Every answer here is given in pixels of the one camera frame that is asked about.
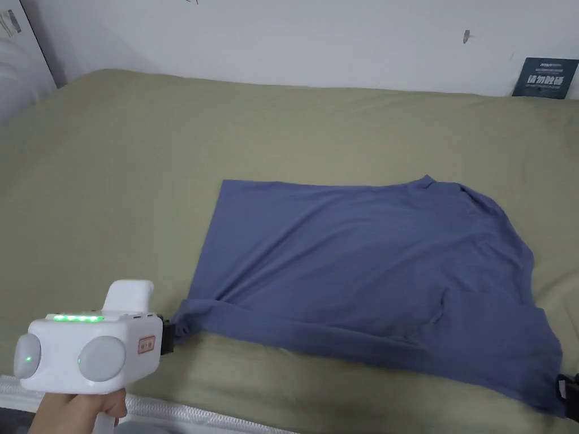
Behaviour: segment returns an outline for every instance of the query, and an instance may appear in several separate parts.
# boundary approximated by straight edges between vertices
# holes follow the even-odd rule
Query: mattress
[[[43,397],[44,393],[28,391],[20,387],[17,378],[0,375],[2,434],[28,432],[32,424],[30,415],[36,413]],[[115,434],[121,431],[151,434],[151,426],[162,428],[167,434],[294,434],[290,431],[158,399],[128,394],[125,402],[127,416],[121,418],[120,423],[130,422],[130,424],[124,425],[123,429],[115,429]],[[146,424],[149,429],[143,427],[143,424]]]
[[[186,297],[223,179],[388,185],[429,174],[495,199],[579,369],[579,102],[257,86],[100,71],[0,126],[0,374],[49,312],[146,278]],[[296,432],[570,432],[482,387],[201,333],[132,393]]]

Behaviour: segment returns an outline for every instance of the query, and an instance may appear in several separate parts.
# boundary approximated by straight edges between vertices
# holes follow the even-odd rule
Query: white handheld device
[[[149,312],[153,283],[119,280],[100,311],[49,314],[33,321],[14,355],[14,375],[28,390],[97,395],[117,391],[159,366],[163,320]],[[172,336],[166,336],[172,349]],[[112,433],[99,414],[93,433]]]

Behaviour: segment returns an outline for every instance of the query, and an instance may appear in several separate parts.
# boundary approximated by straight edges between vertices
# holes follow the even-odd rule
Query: poster
[[[577,64],[577,59],[527,57],[512,96],[564,100]]]

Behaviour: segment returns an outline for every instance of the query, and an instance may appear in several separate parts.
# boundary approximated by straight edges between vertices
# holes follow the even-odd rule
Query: device handle
[[[93,434],[112,434],[115,429],[115,418],[106,413],[97,414]]]

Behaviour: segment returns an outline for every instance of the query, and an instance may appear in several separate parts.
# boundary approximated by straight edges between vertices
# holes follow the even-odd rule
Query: round gray button
[[[20,336],[14,353],[14,376],[16,378],[32,377],[38,369],[40,357],[40,339],[32,333]]]
[[[112,336],[99,336],[85,345],[78,356],[78,367],[90,381],[115,377],[124,365],[124,345]]]

